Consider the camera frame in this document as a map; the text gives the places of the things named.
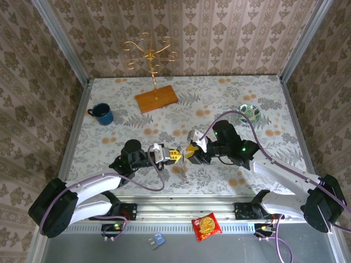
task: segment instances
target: table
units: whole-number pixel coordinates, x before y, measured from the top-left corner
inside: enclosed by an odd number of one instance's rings
[[[102,173],[120,155],[124,143],[138,139],[144,150],[153,143],[184,150],[188,131],[205,132],[213,120],[244,103],[254,104],[262,113],[255,130],[262,145],[285,162],[306,170],[293,122],[277,76],[157,77],[158,87],[172,85],[177,104],[141,114],[134,96],[153,88],[150,78],[103,78],[93,82],[88,107],[105,102],[114,114],[108,126],[84,116],[67,180],[83,180]],[[242,139],[254,140],[248,126],[237,116],[227,115]],[[163,171],[166,187],[149,192],[134,184],[114,190],[116,195],[254,195],[262,189],[277,193],[290,191],[277,182],[236,166],[213,160],[211,165],[186,164],[187,183],[178,165]],[[161,182],[153,168],[137,171],[135,181],[152,188]]]

